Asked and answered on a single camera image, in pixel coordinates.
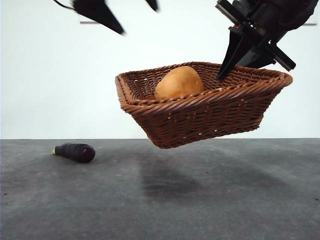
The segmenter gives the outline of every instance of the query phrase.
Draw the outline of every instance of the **purple eggplant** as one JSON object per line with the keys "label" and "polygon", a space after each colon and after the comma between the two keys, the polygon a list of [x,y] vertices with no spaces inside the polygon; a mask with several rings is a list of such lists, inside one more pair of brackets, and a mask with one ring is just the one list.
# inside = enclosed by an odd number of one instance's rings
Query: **purple eggplant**
{"label": "purple eggplant", "polygon": [[78,163],[89,163],[94,159],[96,151],[88,144],[84,143],[65,143],[55,146],[52,154],[71,159]]}

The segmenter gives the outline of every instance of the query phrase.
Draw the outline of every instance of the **concrete floor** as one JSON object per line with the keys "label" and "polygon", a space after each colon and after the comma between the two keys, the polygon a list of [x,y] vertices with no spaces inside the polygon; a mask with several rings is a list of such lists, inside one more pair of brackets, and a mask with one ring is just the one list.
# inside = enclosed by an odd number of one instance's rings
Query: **concrete floor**
{"label": "concrete floor", "polygon": [[[87,143],[88,164],[51,155]],[[1,240],[318,240],[320,139],[2,140]]]}

